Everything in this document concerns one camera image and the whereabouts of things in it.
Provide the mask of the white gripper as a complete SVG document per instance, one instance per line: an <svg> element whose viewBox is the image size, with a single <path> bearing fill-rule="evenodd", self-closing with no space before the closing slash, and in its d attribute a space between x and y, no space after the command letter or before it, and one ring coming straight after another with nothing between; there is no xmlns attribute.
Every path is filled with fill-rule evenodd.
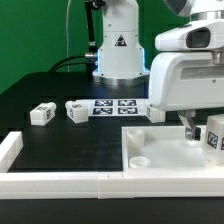
<svg viewBox="0 0 224 224"><path fill-rule="evenodd" d="M224 65L211 52L160 53L151 65L149 102L162 111L179 111L187 140L199 140L195 110L224 107Z"/></svg>

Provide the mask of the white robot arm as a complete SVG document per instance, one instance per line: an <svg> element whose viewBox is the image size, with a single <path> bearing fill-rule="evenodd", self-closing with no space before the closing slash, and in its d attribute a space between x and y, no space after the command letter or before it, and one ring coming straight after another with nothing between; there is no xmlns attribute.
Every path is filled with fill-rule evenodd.
<svg viewBox="0 0 224 224"><path fill-rule="evenodd" d="M85 1L103 17L103 44L90 55L97 65L93 79L117 86L147 77L149 119L162 122L176 111L185 137L198 140L195 111L224 107L224 0L163 0L190 22L156 36L160 53L149 69L139 44L137 1Z"/></svg>

